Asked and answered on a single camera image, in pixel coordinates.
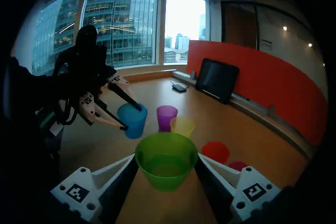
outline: red wall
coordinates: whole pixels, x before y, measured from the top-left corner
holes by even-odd
[[[239,67],[234,93],[275,113],[318,145],[327,123],[328,104],[318,86],[291,64],[251,48],[221,42],[189,42],[187,73],[199,74],[209,58]]]

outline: tablet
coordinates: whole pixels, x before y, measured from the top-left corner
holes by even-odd
[[[227,104],[237,81],[239,68],[226,63],[203,59],[195,89]]]

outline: purple cup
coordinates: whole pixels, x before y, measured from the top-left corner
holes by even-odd
[[[177,116],[177,108],[173,106],[160,106],[156,109],[157,122],[159,123],[159,131],[170,132],[171,120]]]

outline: phone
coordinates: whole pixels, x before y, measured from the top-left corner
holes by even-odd
[[[179,84],[174,84],[174,85],[172,85],[172,87],[173,87],[173,89],[175,89],[178,92],[185,92],[186,91],[186,89]]]

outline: table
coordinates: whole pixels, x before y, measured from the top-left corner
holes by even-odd
[[[80,117],[65,127],[60,151],[62,179],[80,166],[95,171],[132,154],[141,139],[158,131],[156,108],[172,105],[179,116],[195,121],[191,140],[199,152],[205,143],[221,141],[231,152],[228,163],[243,161],[281,189],[294,185],[307,161],[288,142],[246,114],[193,87],[186,93],[173,91],[170,79],[131,84],[136,100],[148,110],[140,139],[128,139],[123,131],[97,123],[89,126]],[[115,115],[125,103],[114,93],[104,94],[101,99]],[[216,223],[216,219],[194,170],[176,191],[162,193],[150,186],[139,169],[117,223],[139,222]]]

